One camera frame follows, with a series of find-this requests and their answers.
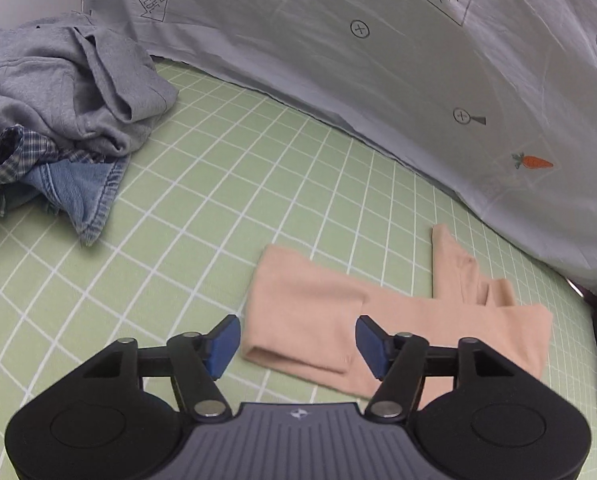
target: metal screw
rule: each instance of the metal screw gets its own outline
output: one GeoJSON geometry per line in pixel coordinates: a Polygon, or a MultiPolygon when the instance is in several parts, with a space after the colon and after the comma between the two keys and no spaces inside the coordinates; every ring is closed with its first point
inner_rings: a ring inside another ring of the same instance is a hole
{"type": "Polygon", "coordinates": [[[220,400],[202,400],[194,405],[194,411],[200,416],[219,416],[226,410],[226,405],[220,400]]]}
{"type": "Polygon", "coordinates": [[[393,418],[394,416],[399,416],[403,412],[403,408],[393,400],[380,400],[372,404],[370,411],[381,418],[393,418]]]}

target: green checkered surface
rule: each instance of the green checkered surface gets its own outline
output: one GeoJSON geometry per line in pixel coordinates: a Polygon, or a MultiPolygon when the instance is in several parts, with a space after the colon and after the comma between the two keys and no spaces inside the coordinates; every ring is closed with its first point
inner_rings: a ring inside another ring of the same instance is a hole
{"type": "MultiPolygon", "coordinates": [[[[244,314],[268,243],[403,294],[432,295],[431,227],[446,223],[482,272],[554,314],[544,381],[588,418],[597,480],[597,355],[588,308],[563,278],[399,163],[279,102],[158,63],[179,98],[131,159],[101,239],[31,203],[0,219],[0,480],[12,414],[116,338],[141,346],[244,314]]],[[[351,399],[236,356],[221,390],[241,401],[351,399]]],[[[164,379],[146,389],[173,403],[164,379]]]]}

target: pink folded shirt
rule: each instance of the pink folded shirt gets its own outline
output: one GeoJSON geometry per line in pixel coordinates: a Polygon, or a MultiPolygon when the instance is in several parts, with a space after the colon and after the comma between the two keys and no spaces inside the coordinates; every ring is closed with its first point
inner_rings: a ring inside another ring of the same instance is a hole
{"type": "MultiPolygon", "coordinates": [[[[518,306],[508,280],[481,276],[445,225],[434,227],[432,242],[434,299],[403,296],[267,246],[246,305],[245,359],[369,398],[379,381],[354,339],[356,320],[367,314],[387,333],[415,333],[434,346],[479,338],[541,378],[552,314],[541,304],[518,306]]],[[[451,378],[428,378],[420,407],[451,389],[451,378]]]]}

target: orange carrot print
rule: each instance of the orange carrot print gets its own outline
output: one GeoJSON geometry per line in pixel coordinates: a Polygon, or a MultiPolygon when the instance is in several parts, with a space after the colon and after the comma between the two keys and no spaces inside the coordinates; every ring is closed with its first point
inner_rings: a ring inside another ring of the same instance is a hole
{"type": "Polygon", "coordinates": [[[516,169],[524,165],[528,170],[543,170],[545,168],[553,168],[554,165],[544,158],[539,158],[533,155],[525,155],[525,153],[512,153],[512,158],[516,161],[516,169]]]}

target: plaid shirt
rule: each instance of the plaid shirt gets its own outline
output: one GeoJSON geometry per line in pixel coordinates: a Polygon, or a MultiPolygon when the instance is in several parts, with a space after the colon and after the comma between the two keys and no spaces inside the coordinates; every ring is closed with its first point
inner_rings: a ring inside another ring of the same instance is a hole
{"type": "Polygon", "coordinates": [[[101,162],[104,157],[85,150],[61,150],[49,137],[24,128],[20,124],[0,134],[0,216],[5,216],[3,186],[17,182],[37,164],[59,160],[101,162]]]}

